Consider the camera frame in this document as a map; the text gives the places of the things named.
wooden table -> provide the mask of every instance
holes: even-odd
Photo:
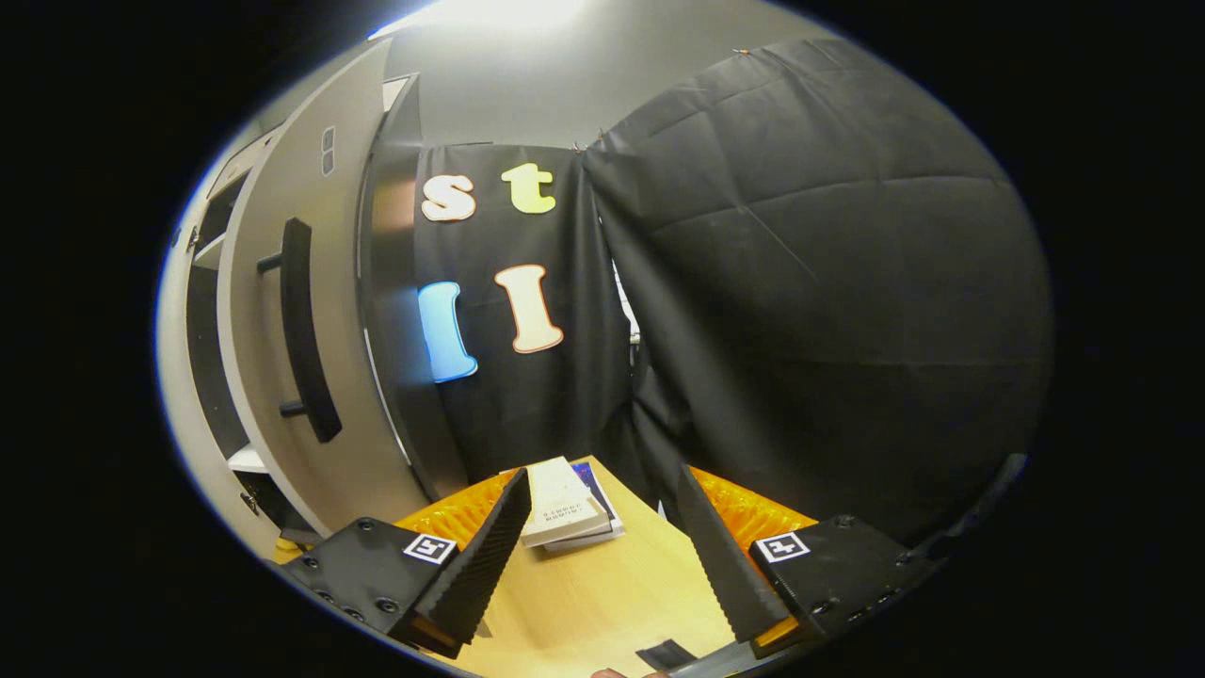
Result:
[[[674,639],[703,656],[734,642],[690,540],[584,458],[625,535],[560,553],[515,547],[460,656],[430,656],[489,678],[589,678],[613,668],[652,673],[639,649]]]

gray wall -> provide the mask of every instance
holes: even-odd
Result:
[[[556,28],[451,17],[390,34],[386,76],[422,73],[424,143],[584,147],[733,48],[833,35],[759,0],[570,1]]]

letter s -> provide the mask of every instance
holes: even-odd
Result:
[[[464,175],[441,173],[423,184],[423,216],[430,220],[460,220],[477,211],[477,201],[469,195],[472,182]]]

white cabinet door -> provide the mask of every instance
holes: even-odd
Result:
[[[336,72],[276,129],[235,202],[218,267],[218,332],[251,446],[293,507],[323,537],[362,515],[394,521],[427,506],[376,394],[355,299],[355,219],[382,119],[388,41]],[[342,430],[319,443],[284,344],[280,269],[284,224],[312,228],[310,291],[318,355]]]

orange foam padding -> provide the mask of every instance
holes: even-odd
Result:
[[[799,620],[794,617],[788,617],[787,619],[775,624],[774,627],[765,633],[753,638],[753,642],[763,648],[770,647],[776,641],[786,638],[787,635],[792,633],[795,629],[799,629]]]
[[[728,533],[741,547],[745,558],[750,559],[757,572],[762,572],[762,570],[750,555],[750,547],[753,546],[753,542],[794,532],[818,523],[706,471],[690,467],[690,473],[699,482],[703,493],[711,500],[711,506],[716,507]]]
[[[463,552],[469,547],[469,542],[481,529],[481,525],[486,523],[489,512],[498,503],[502,490],[511,482],[511,478],[515,478],[517,471],[507,471],[476,485],[470,485],[451,497],[445,497],[394,523],[394,525],[423,535],[455,540]]]

